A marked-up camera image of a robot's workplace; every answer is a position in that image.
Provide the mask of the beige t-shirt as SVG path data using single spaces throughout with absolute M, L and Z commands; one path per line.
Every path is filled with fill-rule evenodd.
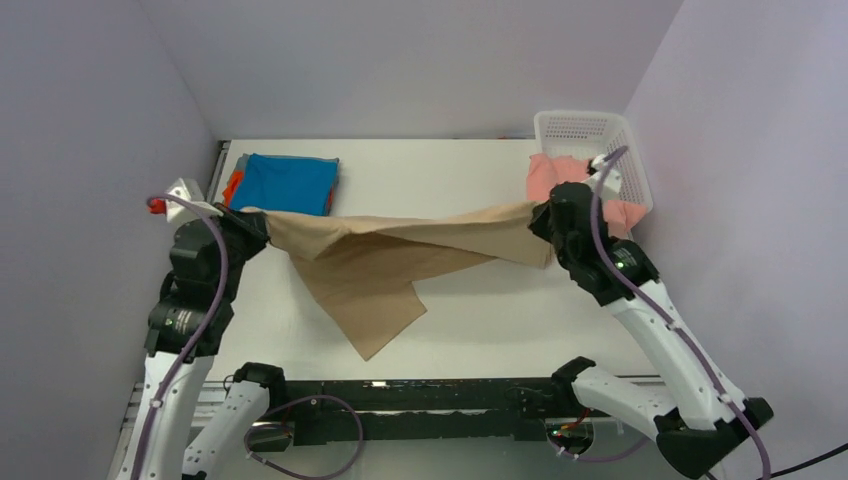
M 520 202 L 444 219 L 326 217 L 264 211 L 271 246 L 286 252 L 306 289 L 368 361 L 427 308 L 414 282 L 505 260 L 546 268 L 549 243 Z

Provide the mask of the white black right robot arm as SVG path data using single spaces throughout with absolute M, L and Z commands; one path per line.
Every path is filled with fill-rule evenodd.
M 695 341 L 675 310 L 656 267 L 633 241 L 611 238 L 590 186 L 566 182 L 536 206 L 528 226 L 550 243 L 559 265 L 636 341 L 668 392 L 619 378 L 585 357 L 552 376 L 551 401 L 574 415 L 599 410 L 654 442 L 666 462 L 701 479 L 774 416 L 761 397 L 746 396 Z

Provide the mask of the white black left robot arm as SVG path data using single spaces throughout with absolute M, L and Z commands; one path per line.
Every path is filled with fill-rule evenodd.
M 212 420 L 189 437 L 244 266 L 269 242 L 266 217 L 257 212 L 223 209 L 177 228 L 171 270 L 148 316 L 144 388 L 119 478 L 209 479 L 254 421 L 285 411 L 290 397 L 282 368 L 247 362 Z

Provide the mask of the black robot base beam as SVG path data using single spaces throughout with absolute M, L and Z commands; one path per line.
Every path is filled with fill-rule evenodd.
M 293 446 L 378 440 L 507 438 L 548 432 L 585 447 L 599 417 L 564 397 L 548 377 L 290 381 L 286 399 L 254 425 L 248 444 Z

